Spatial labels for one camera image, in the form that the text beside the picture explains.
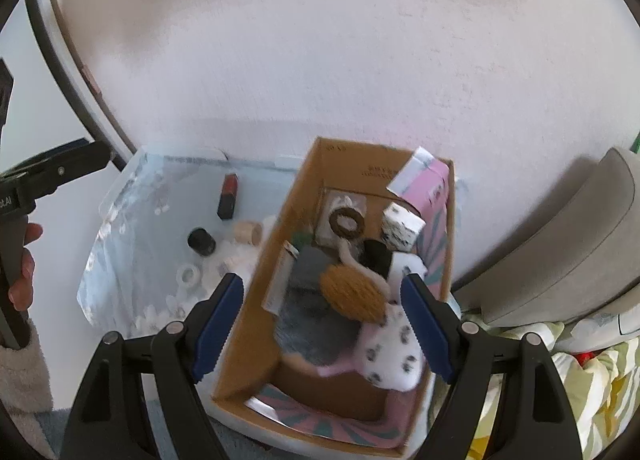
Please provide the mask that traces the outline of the white fleece sleeve forearm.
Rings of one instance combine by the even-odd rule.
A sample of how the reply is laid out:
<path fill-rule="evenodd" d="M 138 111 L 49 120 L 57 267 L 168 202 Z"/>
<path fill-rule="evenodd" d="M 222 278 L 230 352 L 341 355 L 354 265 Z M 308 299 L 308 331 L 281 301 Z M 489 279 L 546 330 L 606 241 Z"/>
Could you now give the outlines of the white fleece sleeve forearm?
<path fill-rule="evenodd" d="M 38 414 L 53 410 L 49 370 L 39 336 L 29 320 L 30 338 L 21 350 L 1 347 L 0 392 L 2 404 L 18 432 L 46 459 L 55 454 L 38 421 Z"/>

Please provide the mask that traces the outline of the person's left hand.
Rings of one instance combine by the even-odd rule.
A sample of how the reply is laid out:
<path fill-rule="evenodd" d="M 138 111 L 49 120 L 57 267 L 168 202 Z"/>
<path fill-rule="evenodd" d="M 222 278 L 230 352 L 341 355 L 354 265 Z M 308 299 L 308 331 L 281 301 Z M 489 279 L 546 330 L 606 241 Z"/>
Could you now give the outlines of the person's left hand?
<path fill-rule="evenodd" d="M 34 299 L 35 261 L 27 246 L 37 241 L 43 234 L 43 228 L 36 223 L 28 223 L 25 234 L 25 245 L 22 250 L 21 271 L 17 280 L 9 288 L 9 300 L 19 312 L 24 312 L 32 306 Z"/>

